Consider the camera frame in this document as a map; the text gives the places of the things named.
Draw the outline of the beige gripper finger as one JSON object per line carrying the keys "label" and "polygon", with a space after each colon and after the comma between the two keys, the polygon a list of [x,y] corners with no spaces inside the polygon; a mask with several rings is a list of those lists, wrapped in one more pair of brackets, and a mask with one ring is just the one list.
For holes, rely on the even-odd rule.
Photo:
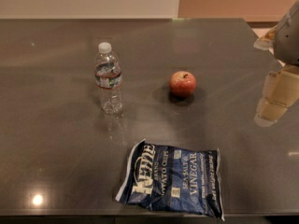
{"label": "beige gripper finger", "polygon": [[275,25],[269,29],[264,35],[259,37],[255,42],[253,47],[260,50],[268,50],[273,48],[274,40],[277,33],[277,26]]}
{"label": "beige gripper finger", "polygon": [[278,72],[269,72],[263,85],[255,123],[260,127],[275,124],[299,99],[299,67],[285,65]]}

